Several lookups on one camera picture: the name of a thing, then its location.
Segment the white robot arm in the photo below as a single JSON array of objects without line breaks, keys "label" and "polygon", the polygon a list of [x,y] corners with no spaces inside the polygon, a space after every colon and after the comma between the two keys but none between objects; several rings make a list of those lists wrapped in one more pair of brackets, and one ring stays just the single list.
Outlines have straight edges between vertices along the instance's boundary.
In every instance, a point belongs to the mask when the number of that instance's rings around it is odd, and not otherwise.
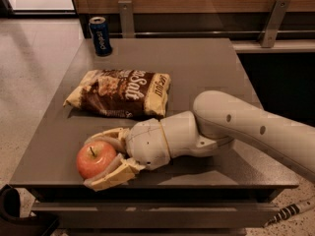
[{"label": "white robot arm", "polygon": [[208,90],[195,98],[191,111],[89,137],[89,142],[110,143],[118,155],[84,185],[105,190],[133,179],[143,169],[165,166],[178,156],[211,156],[233,140],[257,148],[309,181],[315,179],[314,127]]}]

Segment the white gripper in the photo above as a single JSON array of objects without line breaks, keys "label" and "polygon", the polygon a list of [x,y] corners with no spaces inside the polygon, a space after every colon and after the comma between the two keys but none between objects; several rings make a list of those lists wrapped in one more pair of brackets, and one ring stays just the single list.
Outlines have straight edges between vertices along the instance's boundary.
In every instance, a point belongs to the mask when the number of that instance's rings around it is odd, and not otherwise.
[{"label": "white gripper", "polygon": [[96,141],[108,142],[117,151],[127,151],[132,157],[125,159],[119,153],[102,172],[84,181],[87,188],[96,192],[134,179],[144,166],[148,170],[155,170],[170,161],[168,144],[157,119],[139,122],[130,132],[128,128],[114,128],[97,133],[87,138],[85,144]]}]

